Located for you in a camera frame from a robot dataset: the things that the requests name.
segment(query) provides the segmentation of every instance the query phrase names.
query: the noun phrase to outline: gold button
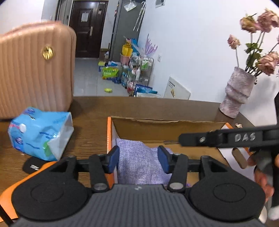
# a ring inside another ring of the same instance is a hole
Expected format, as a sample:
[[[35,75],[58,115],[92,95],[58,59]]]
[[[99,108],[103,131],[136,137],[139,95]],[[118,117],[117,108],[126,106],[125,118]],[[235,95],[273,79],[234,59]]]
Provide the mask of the gold button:
[[[53,56],[54,56],[52,48],[49,47],[49,46],[44,47],[43,50],[42,50],[42,55],[43,55],[45,60],[52,59]]]

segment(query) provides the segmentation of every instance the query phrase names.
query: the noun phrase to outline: human hand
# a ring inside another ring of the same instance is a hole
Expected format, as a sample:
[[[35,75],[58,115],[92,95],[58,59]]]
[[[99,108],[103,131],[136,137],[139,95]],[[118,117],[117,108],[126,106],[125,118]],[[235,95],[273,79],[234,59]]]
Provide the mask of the human hand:
[[[253,155],[250,156],[247,160],[249,166],[256,165],[256,162],[253,160]],[[275,165],[279,168],[279,154],[276,156]],[[261,172],[258,168],[255,171],[255,182],[258,183],[265,192],[265,201],[273,195],[274,188],[271,185],[267,184],[267,176]]]

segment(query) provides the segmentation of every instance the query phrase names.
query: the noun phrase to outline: ribbed suitcase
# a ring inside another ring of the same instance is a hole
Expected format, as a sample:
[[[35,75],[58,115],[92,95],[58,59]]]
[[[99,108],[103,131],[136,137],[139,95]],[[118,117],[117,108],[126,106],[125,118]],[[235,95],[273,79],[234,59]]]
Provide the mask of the ribbed suitcase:
[[[67,111],[75,48],[75,31],[51,21],[0,35],[0,119],[14,118],[29,106]]]

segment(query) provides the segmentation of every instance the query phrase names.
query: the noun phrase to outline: flower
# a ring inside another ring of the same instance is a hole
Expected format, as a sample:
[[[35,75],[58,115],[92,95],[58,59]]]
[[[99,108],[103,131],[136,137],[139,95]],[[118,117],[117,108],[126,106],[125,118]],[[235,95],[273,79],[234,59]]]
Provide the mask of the flower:
[[[279,63],[279,54],[276,51],[270,52],[259,59],[256,66],[266,75],[274,74],[276,65]]]
[[[243,17],[240,20],[240,25],[242,30],[246,30],[250,33],[255,33],[257,30],[261,29],[252,16]]]
[[[265,12],[258,16],[258,23],[262,32],[270,32],[272,27],[279,27],[279,17],[271,10],[265,9]]]
[[[233,35],[229,36],[228,44],[233,50],[235,50],[238,46],[241,45],[240,41],[236,37],[234,37]]]

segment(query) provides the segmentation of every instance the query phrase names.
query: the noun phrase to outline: white bottle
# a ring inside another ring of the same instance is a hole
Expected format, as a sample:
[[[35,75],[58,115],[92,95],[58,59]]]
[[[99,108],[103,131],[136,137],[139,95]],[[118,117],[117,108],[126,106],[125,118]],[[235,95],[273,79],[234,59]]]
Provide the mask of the white bottle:
[[[139,78],[140,78],[140,69],[138,68],[137,69],[137,71],[136,71],[136,81],[138,81],[139,80]]]

